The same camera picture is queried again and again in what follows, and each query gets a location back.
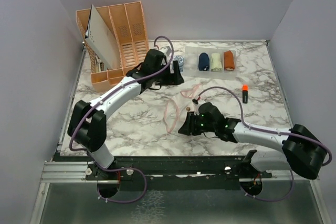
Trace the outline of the white pink underwear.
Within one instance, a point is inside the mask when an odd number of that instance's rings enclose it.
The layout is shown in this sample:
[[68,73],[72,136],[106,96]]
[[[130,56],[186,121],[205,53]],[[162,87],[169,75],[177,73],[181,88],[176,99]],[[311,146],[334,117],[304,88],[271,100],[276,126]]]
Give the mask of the white pink underwear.
[[187,113],[195,111],[192,100],[202,89],[202,84],[182,89],[173,98],[170,98],[163,113],[163,123],[168,134],[176,134],[186,120]]

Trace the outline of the navy blue underwear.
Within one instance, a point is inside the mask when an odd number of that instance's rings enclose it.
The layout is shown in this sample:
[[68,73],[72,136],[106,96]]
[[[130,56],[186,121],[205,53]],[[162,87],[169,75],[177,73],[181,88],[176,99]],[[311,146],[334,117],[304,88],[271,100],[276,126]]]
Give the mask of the navy blue underwear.
[[199,71],[209,71],[210,61],[207,53],[203,52],[198,58],[198,69]]

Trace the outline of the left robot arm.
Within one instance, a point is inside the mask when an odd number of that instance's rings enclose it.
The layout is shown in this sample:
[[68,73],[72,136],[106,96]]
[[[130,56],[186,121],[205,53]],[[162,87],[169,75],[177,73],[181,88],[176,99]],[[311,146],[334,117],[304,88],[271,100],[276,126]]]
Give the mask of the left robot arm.
[[112,178],[116,166],[114,156],[105,144],[108,118],[153,84],[177,86],[183,83],[178,61],[173,57],[167,59],[159,50],[150,49],[144,61],[128,71],[112,89],[90,102],[80,100],[75,104],[67,130],[70,141],[81,145],[94,159],[102,178]]

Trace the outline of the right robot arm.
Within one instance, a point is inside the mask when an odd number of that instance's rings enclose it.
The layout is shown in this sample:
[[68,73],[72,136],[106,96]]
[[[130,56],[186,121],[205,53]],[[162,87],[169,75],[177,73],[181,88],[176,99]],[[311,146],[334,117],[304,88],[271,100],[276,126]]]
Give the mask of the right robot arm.
[[196,112],[187,112],[178,133],[187,136],[214,133],[225,142],[269,148],[268,152],[257,151],[241,164],[246,177],[275,169],[292,170],[303,178],[314,180],[327,155],[322,143],[303,125],[296,124],[288,130],[258,127],[240,119],[224,117],[210,102],[198,106]]

